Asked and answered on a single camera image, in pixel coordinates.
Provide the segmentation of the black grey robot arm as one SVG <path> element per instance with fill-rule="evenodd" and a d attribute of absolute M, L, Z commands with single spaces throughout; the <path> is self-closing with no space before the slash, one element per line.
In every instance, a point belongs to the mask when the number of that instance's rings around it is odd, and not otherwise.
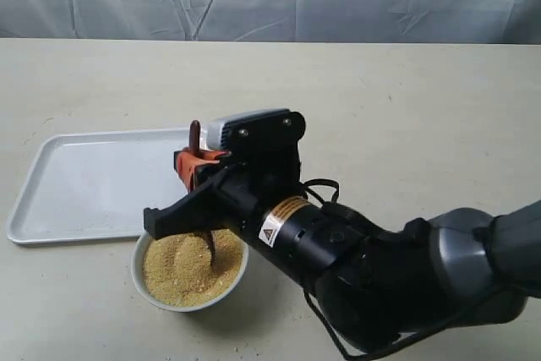
<path fill-rule="evenodd" d="M 399 232 L 300 179 L 295 144 L 175 153 L 188 193 L 144 210 L 154 239 L 227 228 L 302 289 L 340 352 L 383 358 L 449 328 L 514 320 L 540 294 L 540 205 L 458 208 Z"/>

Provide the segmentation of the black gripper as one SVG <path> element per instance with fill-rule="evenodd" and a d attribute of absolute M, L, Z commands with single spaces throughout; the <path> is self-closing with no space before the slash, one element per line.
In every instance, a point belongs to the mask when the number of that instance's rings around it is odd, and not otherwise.
<path fill-rule="evenodd" d="M 330 179 L 300 179 L 298 149 L 234 155 L 198 143 L 174 153 L 174 169 L 189 191 L 164 209 L 143 210 L 144 230 L 155 240 L 194 233 L 214 242 L 227 229 L 284 268 L 327 268 L 334 262 L 332 198 L 315 188 Z"/>

